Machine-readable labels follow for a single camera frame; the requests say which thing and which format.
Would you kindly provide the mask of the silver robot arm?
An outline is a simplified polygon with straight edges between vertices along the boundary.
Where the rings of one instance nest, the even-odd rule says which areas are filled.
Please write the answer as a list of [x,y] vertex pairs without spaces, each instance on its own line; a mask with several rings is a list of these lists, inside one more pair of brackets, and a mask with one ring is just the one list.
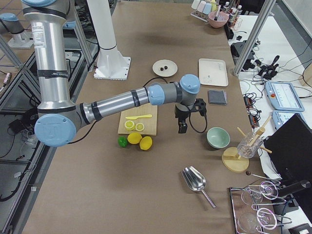
[[180,81],[152,84],[123,94],[75,104],[69,94],[63,26],[75,14],[71,0],[24,0],[24,17],[31,23],[39,77],[41,103],[35,134],[47,146],[60,147],[73,141],[76,133],[92,122],[147,103],[175,103],[180,132],[200,90],[199,78],[184,75]]

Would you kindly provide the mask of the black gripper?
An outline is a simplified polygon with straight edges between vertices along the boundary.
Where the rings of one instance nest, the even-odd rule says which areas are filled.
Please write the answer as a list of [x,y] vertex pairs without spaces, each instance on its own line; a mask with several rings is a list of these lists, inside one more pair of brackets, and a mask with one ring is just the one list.
[[192,108],[185,105],[175,106],[175,118],[178,121],[178,133],[185,134],[187,132],[188,125],[186,119],[191,116]]

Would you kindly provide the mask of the spare robot base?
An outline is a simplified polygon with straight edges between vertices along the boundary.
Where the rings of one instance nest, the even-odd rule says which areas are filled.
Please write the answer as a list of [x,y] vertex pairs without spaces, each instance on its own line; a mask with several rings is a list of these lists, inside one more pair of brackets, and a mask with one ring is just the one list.
[[13,13],[0,15],[0,31],[10,33],[8,45],[14,49],[30,49],[33,46],[32,33],[27,32],[18,17]]

